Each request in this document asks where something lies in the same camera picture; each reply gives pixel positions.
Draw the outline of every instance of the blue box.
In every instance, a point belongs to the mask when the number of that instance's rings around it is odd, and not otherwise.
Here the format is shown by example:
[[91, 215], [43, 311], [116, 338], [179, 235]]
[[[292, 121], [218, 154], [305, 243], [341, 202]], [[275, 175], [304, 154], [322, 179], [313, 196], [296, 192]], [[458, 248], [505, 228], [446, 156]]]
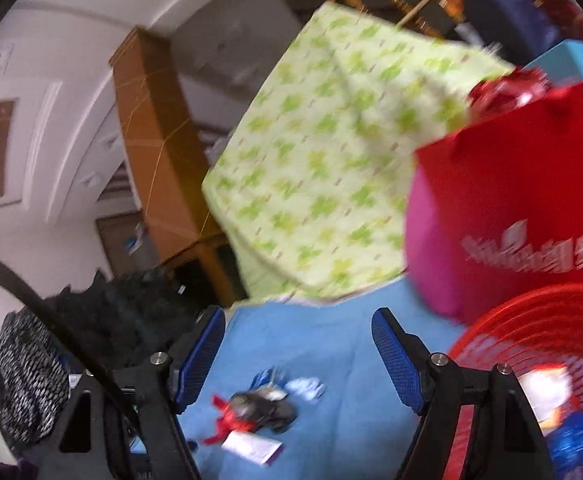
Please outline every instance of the blue box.
[[542, 68], [557, 88], [583, 81], [583, 41], [564, 40], [525, 68]]

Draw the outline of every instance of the blue gripper pad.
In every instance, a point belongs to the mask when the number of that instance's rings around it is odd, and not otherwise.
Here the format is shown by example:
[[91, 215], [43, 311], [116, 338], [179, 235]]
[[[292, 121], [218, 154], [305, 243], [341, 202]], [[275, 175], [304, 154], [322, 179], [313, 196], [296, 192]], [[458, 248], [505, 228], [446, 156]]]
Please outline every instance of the blue gripper pad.
[[425, 406], [420, 376], [380, 310], [371, 318], [371, 335], [401, 402], [418, 415]]
[[182, 361], [174, 361], [170, 387], [179, 413], [198, 399], [224, 336], [225, 313], [219, 306], [210, 306], [184, 344], [178, 342]]

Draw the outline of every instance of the red shopping bag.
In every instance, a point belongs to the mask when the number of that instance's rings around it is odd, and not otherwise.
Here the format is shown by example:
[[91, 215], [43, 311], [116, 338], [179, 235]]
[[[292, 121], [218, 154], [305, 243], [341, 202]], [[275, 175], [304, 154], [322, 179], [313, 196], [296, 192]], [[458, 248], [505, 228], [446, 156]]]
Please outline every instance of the red shopping bag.
[[583, 282], [583, 83], [417, 151], [451, 247], [460, 317]]

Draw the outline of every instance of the green patterned cloth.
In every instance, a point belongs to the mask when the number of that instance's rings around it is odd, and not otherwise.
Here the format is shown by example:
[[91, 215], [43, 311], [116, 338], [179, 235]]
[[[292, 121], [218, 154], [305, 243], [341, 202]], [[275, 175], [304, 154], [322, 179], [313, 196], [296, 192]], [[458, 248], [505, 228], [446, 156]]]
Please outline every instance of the green patterned cloth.
[[334, 298], [405, 266], [413, 151], [463, 126], [512, 67], [324, 4], [282, 56], [203, 191], [253, 299]]

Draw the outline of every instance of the gray knitted fabric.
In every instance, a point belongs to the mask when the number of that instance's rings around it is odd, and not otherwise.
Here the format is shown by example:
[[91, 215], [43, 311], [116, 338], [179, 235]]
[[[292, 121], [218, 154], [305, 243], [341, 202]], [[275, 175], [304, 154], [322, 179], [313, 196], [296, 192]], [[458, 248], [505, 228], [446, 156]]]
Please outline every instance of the gray knitted fabric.
[[0, 430], [19, 454], [51, 433], [69, 396], [67, 371], [40, 320], [23, 308], [0, 331]]

